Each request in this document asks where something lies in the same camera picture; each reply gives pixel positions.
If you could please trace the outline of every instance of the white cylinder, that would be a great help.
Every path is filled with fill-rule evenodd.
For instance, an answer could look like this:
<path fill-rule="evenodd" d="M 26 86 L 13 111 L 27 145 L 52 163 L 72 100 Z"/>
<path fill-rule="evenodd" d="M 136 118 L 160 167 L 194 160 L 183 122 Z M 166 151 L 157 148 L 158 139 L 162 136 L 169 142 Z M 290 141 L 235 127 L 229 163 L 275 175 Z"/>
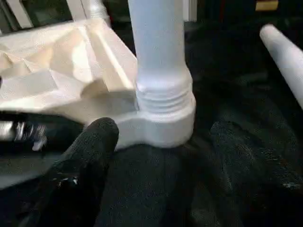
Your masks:
<path fill-rule="evenodd" d="M 119 129 L 154 146 L 178 146 L 193 132 L 196 109 L 184 57 L 183 2 L 128 2 L 138 59 L 138 114 L 131 123 L 136 133 L 130 133 L 129 122 L 119 124 Z"/>
<path fill-rule="evenodd" d="M 292 93 L 303 109 L 303 52 L 273 25 L 261 29 L 260 37 Z"/>
<path fill-rule="evenodd" d="M 184 57 L 182 0 L 129 0 L 140 110 L 182 109 L 192 91 Z"/>

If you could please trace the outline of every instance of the dark cloth surface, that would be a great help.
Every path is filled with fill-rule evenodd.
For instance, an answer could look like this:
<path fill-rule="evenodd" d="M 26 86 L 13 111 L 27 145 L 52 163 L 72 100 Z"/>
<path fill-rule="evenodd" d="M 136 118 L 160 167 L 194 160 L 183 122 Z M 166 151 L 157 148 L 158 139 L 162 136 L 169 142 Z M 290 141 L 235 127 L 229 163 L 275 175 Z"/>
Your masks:
<path fill-rule="evenodd" d="M 302 47 L 300 18 L 186 33 L 194 134 L 179 148 L 117 152 L 95 226 L 301 226 L 303 111 L 258 36 L 267 22 Z"/>

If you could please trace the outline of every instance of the white rod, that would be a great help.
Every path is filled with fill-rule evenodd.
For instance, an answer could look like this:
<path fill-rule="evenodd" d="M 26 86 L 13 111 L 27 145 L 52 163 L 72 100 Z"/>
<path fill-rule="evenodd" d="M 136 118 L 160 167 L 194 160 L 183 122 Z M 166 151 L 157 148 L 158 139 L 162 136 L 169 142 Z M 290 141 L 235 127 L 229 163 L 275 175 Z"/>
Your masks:
<path fill-rule="evenodd" d="M 85 12 L 81 0 L 66 0 L 74 21 L 84 20 Z"/>
<path fill-rule="evenodd" d="M 18 23 L 21 28 L 30 28 L 33 27 L 33 24 L 24 9 L 23 4 L 19 0 L 7 0 L 7 3 L 11 10 L 13 11 Z"/>
<path fill-rule="evenodd" d="M 303 52 L 273 25 L 261 29 L 260 37 L 292 93 L 303 109 Z"/>
<path fill-rule="evenodd" d="M 182 0 L 129 0 L 129 9 L 138 59 L 136 93 L 141 110 L 158 111 L 159 105 L 164 110 L 174 105 L 171 102 L 175 97 L 180 100 L 174 100 L 174 108 L 181 107 L 188 101 L 184 94 L 190 93 L 192 86 L 184 57 Z"/>
<path fill-rule="evenodd" d="M 190 18 L 190 0 L 183 0 L 183 19 L 189 21 Z"/>

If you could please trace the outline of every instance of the white plastic part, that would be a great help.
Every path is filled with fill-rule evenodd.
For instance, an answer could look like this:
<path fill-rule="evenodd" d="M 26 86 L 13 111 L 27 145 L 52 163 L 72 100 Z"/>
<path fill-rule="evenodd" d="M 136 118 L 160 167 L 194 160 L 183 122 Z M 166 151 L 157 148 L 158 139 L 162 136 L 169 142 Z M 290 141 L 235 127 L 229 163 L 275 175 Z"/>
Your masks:
<path fill-rule="evenodd" d="M 107 9 L 103 5 L 102 0 L 81 0 L 86 12 L 87 18 L 103 18 L 110 25 Z"/>
<path fill-rule="evenodd" d="M 73 20 L 84 20 L 85 12 L 81 0 L 66 0 Z"/>
<path fill-rule="evenodd" d="M 7 0 L 21 28 L 33 27 L 33 24 L 20 0 Z"/>
<path fill-rule="evenodd" d="M 303 52 L 273 25 L 261 29 L 260 37 L 292 93 L 303 109 Z"/>
<path fill-rule="evenodd" d="M 183 0 L 183 18 L 185 21 L 197 21 L 197 0 Z"/>
<path fill-rule="evenodd" d="M 138 59 L 138 113 L 118 121 L 119 146 L 178 146 L 193 132 L 196 101 L 185 64 L 182 0 L 129 0 Z"/>

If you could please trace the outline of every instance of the white frame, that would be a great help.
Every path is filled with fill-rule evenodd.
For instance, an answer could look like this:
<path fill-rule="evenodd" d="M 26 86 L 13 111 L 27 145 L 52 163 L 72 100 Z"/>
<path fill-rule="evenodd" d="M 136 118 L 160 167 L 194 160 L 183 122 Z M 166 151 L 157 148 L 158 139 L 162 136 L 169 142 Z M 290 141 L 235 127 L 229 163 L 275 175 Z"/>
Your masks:
<path fill-rule="evenodd" d="M 76 21 L 86 18 L 81 0 L 66 0 L 66 1 L 70 9 L 73 20 Z M 20 0 L 6 0 L 6 2 L 10 6 L 21 28 L 33 27 L 32 21 L 28 16 L 27 11 L 25 10 Z"/>

